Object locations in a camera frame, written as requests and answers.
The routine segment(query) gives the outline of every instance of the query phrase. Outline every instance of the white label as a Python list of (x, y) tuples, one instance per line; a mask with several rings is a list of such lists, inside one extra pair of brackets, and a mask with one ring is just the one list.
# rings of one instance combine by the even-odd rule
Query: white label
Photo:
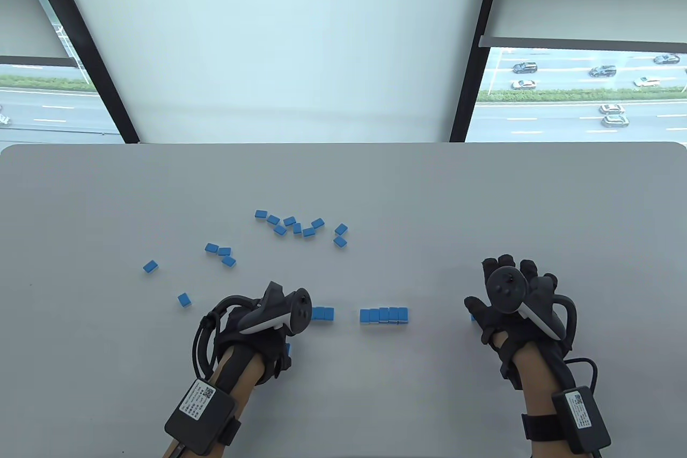
[(210, 399), (213, 398), (215, 392), (216, 389), (196, 379), (191, 390), (188, 391), (184, 400), (181, 401), (179, 410), (192, 419), (198, 420), (208, 407)]
[(570, 413), (572, 413), (575, 419), (577, 429), (591, 428), (591, 420), (589, 420), (589, 414), (586, 407), (584, 407), (584, 401), (582, 401), (580, 393), (569, 392), (565, 394), (565, 399), (567, 400), (567, 405), (570, 406)]

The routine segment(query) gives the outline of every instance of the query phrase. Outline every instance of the car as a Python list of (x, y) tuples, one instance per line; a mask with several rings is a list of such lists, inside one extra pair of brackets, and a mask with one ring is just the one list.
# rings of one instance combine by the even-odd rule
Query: car
[(615, 77), (617, 72), (618, 68), (616, 68), (616, 66), (613, 64), (609, 64), (606, 66), (596, 66), (596, 68), (592, 68), (589, 70), (589, 75), (592, 77)]
[(656, 85), (661, 85), (661, 80), (657, 77), (640, 77), (635, 78), (635, 85), (638, 88), (653, 87)]
[(533, 90), (537, 87), (535, 81), (515, 81), (512, 84), (514, 90)]
[(535, 73), (539, 70), (536, 62), (519, 62), (513, 66), (513, 72), (515, 73)]
[(630, 121), (624, 114), (607, 114), (601, 119), (604, 127), (627, 127)]
[(618, 104), (603, 104), (599, 107), (601, 114), (625, 114), (625, 108)]
[(680, 62), (680, 57), (674, 53), (664, 53), (655, 57), (653, 61), (657, 64), (677, 64)]

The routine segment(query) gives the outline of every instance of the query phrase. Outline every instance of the road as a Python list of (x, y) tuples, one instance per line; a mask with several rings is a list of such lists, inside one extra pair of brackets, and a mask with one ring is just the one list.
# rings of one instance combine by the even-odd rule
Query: road
[(21, 142), (122, 142), (97, 94), (0, 88), (0, 105), (12, 120), (0, 125), (0, 149)]
[[(658, 77), (662, 85), (687, 85), (687, 57), (679, 64), (659, 65), (653, 62), (654, 53), (596, 52), (590, 50), (533, 50), (531, 48), (493, 48), (489, 53), (481, 90), (507, 90), (515, 80), (535, 80), (538, 90), (635, 88), (638, 77)], [(513, 73), (513, 66), (534, 61), (539, 70), (532, 74)], [(615, 77), (589, 77), (596, 66), (615, 64)]]
[(687, 143), (687, 100), (628, 102), (629, 127), (601, 125), (601, 103), (478, 104), (467, 141), (677, 141)]

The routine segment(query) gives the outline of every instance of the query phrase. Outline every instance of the black glove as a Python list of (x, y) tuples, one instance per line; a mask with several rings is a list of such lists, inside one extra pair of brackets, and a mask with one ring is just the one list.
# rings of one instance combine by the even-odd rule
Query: black glove
[[(253, 299), (255, 305), (260, 299)], [(278, 377), (282, 370), (287, 370), (291, 366), (291, 358), (287, 348), (287, 333), (284, 328), (265, 329), (252, 333), (252, 335), (241, 335), (238, 332), (238, 321), (243, 318), (250, 309), (238, 306), (233, 308), (226, 319), (226, 326), (215, 340), (214, 353), (219, 360), (226, 350), (232, 345), (245, 345), (250, 347), (255, 353), (260, 354), (265, 363), (265, 373), (258, 381), (258, 384), (267, 382), (271, 377)]]
[[(501, 266), (515, 266), (515, 261), (513, 256), (504, 254), (499, 259), (489, 257), (481, 265), (483, 266), (484, 283), (486, 284), (491, 274), (497, 269)], [(528, 282), (538, 276), (537, 265), (531, 259), (523, 259), (520, 262), (520, 271)], [(558, 286), (557, 277), (554, 274), (545, 274), (545, 276), (551, 278), (555, 289)], [(528, 318), (522, 318), (518, 313), (501, 313), (492, 306), (486, 306), (483, 301), (473, 296), (466, 297), (464, 302), (474, 320), (483, 330), (481, 342), (484, 345), (491, 345), (491, 348), (498, 352), (502, 362), (501, 375), (503, 379), (510, 380), (516, 390), (522, 390), (522, 382), (513, 363), (513, 355), (528, 342), (534, 342), (537, 345), (539, 352), (563, 389), (575, 387), (574, 377), (564, 363), (564, 357), (570, 350), (565, 347), (564, 343), (553, 340), (535, 323)], [(496, 348), (492, 336), (500, 331), (508, 333), (508, 338), (501, 345), (501, 348)]]

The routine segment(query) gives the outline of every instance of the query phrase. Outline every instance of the window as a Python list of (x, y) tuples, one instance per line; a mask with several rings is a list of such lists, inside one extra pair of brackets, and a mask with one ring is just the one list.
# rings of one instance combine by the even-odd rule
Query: window
[(78, 66), (0, 64), (0, 150), (16, 143), (122, 143), (52, 7), (39, 1)]
[[(687, 56), (665, 57), (491, 48), (466, 141), (677, 141), (687, 146)], [(534, 86), (518, 87), (518, 64), (530, 62), (537, 70), (525, 82)]]

